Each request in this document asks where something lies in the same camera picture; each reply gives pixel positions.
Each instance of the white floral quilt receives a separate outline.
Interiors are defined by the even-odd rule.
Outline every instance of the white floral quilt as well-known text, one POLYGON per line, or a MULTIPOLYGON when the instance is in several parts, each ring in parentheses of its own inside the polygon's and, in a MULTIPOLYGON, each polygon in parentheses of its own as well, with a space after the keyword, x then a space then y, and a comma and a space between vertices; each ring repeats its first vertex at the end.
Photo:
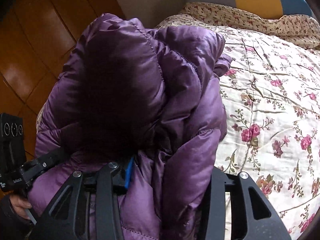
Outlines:
MULTIPOLYGON (((188 3, 158 27, 186 24, 222 33, 223 53, 233 58, 220 78, 228 134, 216 166, 249 173, 296 240, 320 206, 318 23, 302 15, 264 20, 227 6, 188 3)), ((226 207, 230 239, 229 200, 226 207)))

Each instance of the purple puffer jacket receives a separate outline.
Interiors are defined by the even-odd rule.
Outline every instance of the purple puffer jacket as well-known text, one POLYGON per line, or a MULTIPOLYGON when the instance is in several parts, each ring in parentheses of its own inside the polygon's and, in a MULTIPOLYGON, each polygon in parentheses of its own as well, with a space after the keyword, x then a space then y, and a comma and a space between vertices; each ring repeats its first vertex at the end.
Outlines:
POLYGON ((73 171, 135 154, 129 190, 119 197, 125 239, 193 239, 227 132, 224 43, 194 26, 145 29, 111 14, 92 22, 44 106, 36 156, 63 146, 71 159, 36 179, 28 196, 35 210, 43 212, 73 171))

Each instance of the jacket sleeve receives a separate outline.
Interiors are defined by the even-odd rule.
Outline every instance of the jacket sleeve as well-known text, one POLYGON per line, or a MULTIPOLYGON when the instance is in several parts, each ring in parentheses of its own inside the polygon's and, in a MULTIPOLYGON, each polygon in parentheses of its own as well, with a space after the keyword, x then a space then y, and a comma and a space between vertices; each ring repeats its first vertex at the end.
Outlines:
POLYGON ((9 195, 6 195, 0 201, 0 240, 23 240, 30 230, 31 222, 13 210, 9 195))

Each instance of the circular sensor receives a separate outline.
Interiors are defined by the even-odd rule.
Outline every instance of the circular sensor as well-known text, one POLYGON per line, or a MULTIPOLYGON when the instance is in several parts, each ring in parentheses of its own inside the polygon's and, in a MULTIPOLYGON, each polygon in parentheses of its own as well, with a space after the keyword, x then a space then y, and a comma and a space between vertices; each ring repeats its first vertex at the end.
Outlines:
POLYGON ((14 137, 18 135, 18 127, 16 123, 11 124, 11 133, 14 137))
POLYGON ((4 124, 4 133, 6 136, 9 136, 10 134, 10 126, 7 122, 4 124))
POLYGON ((22 135, 23 134, 23 128, 22 128, 22 125, 19 125, 18 127, 18 131, 19 131, 19 134, 22 135))

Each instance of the metal bolt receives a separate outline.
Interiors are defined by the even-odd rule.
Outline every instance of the metal bolt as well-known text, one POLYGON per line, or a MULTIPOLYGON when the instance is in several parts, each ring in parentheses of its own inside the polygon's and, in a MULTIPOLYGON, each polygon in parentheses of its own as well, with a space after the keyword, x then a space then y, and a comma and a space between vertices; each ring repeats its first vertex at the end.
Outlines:
POLYGON ((74 176, 75 178, 79 178, 81 176, 82 172, 81 171, 74 171, 72 173, 72 176, 74 176))
POLYGON ((118 163, 116 162, 111 162, 108 164, 110 168, 115 169, 116 167, 118 167, 118 163))
POLYGON ((244 171, 240 172, 239 176, 240 176, 240 178, 242 178, 242 179, 247 179, 247 178, 249 178, 248 173, 246 173, 246 172, 244 172, 244 171))

